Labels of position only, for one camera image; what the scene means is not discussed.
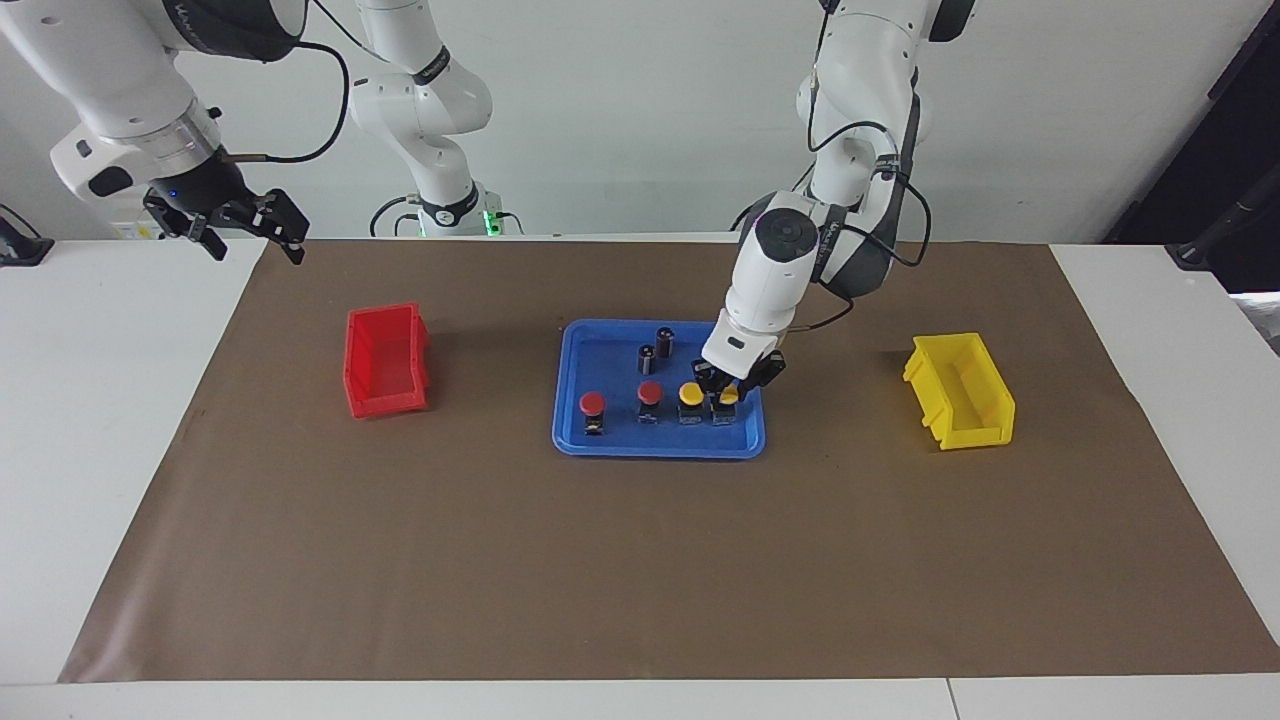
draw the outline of brown paper mat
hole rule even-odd
[[[733,256],[268,252],[61,680],[1280,670],[1046,247],[934,247],[790,338],[756,461],[559,455],[559,328],[714,318]],[[433,409],[355,421],[346,313],[411,300]],[[963,331],[1018,401],[1009,447],[938,451],[901,380],[913,334]]]

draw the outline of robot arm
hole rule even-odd
[[[425,232],[485,234],[485,213],[500,210],[500,200],[472,179],[462,149],[445,136],[489,124],[489,88],[452,56],[425,0],[356,4],[374,51],[402,72],[356,81],[352,117],[408,165]]]
[[[750,389],[781,372],[777,347],[810,282],[849,301],[883,283],[920,128],[916,49],[925,37],[959,36],[974,0],[822,5],[820,51],[796,97],[817,152],[813,179],[803,195],[772,193],[745,217],[733,284],[703,348],[718,370],[704,378],[713,392],[732,378]],[[780,242],[790,250],[769,250]]]
[[[221,259],[211,229],[241,228],[302,260],[308,223],[280,190],[251,192],[214,115],[173,67],[179,50],[271,61],[297,44],[305,0],[18,0],[0,29],[82,124],[51,152],[79,197],[140,183],[161,227]]]

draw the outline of red button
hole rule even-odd
[[[662,386],[653,380],[645,380],[640,383],[640,389],[636,391],[636,397],[639,397],[640,402],[644,402],[645,405],[658,405],[662,402]]]
[[[598,392],[589,392],[577,401],[577,407],[588,418],[604,415],[604,396]]]

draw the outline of capacitor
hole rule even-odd
[[[640,346],[640,361],[637,364],[637,368],[639,368],[641,375],[652,375],[653,374],[653,357],[654,357],[654,355],[655,355],[655,351],[654,351],[654,347],[652,345],[641,345]]]
[[[676,340],[676,331],[671,328],[658,328],[658,341],[654,346],[658,350],[658,357],[666,360],[671,357],[671,345]]]

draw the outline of white table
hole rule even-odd
[[[64,242],[0,270],[3,719],[1280,716],[1280,675],[52,685],[262,250],[230,245],[214,264],[186,242]],[[1280,638],[1280,359],[1161,249],[1053,251]]]

